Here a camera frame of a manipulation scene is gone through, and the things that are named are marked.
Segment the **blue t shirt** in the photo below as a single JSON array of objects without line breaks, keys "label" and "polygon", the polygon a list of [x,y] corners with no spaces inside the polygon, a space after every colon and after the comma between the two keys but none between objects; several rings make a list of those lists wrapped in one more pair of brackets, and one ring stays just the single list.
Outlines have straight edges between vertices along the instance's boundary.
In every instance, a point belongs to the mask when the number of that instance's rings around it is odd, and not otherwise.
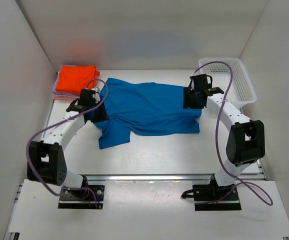
[{"label": "blue t shirt", "polygon": [[100,91],[108,120],[96,123],[101,130],[101,150],[140,136],[198,134],[201,109],[184,108],[184,87],[155,82],[129,83],[108,78]]}]

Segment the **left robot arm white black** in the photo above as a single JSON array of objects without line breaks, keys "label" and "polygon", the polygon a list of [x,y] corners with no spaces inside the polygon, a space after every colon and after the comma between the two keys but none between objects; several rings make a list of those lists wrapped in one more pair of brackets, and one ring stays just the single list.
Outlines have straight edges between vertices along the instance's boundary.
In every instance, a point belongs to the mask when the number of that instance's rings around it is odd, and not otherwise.
[{"label": "left robot arm white black", "polygon": [[51,127],[51,132],[42,140],[29,143],[29,180],[71,189],[77,199],[88,196],[87,178],[68,170],[64,151],[88,121],[95,124],[109,119],[104,99],[98,87],[82,89],[80,98],[70,103],[60,124]]}]

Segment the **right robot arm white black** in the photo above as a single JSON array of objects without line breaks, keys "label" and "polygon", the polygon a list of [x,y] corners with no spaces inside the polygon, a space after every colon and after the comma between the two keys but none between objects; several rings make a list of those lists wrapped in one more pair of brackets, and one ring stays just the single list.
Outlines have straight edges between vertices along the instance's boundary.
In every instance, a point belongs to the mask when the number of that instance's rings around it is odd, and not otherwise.
[{"label": "right robot arm white black", "polygon": [[209,196],[218,201],[227,194],[227,186],[233,185],[248,166],[264,157],[265,129],[262,121],[241,113],[227,100],[225,92],[212,83],[210,75],[191,76],[189,86],[183,91],[183,107],[209,109],[217,116],[216,129],[223,123],[229,132],[226,160],[220,161],[221,169],[213,175],[216,183],[208,188]]}]

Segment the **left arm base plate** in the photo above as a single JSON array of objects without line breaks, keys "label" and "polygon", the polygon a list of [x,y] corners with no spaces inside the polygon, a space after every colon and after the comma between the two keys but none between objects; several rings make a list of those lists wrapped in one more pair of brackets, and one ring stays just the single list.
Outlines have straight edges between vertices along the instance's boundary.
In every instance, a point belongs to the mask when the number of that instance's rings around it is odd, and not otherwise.
[{"label": "left arm base plate", "polygon": [[89,190],[62,189],[59,196],[59,209],[102,210],[104,205],[105,185],[91,184],[94,195]]}]

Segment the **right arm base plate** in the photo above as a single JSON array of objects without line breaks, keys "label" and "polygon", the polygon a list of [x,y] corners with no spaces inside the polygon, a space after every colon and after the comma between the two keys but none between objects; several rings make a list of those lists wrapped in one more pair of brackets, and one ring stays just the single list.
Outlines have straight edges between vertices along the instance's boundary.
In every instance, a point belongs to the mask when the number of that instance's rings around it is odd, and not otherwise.
[{"label": "right arm base plate", "polygon": [[182,199],[193,199],[195,211],[241,211],[241,202],[234,184],[218,186],[215,181],[209,184],[194,184],[192,189],[181,195]]}]

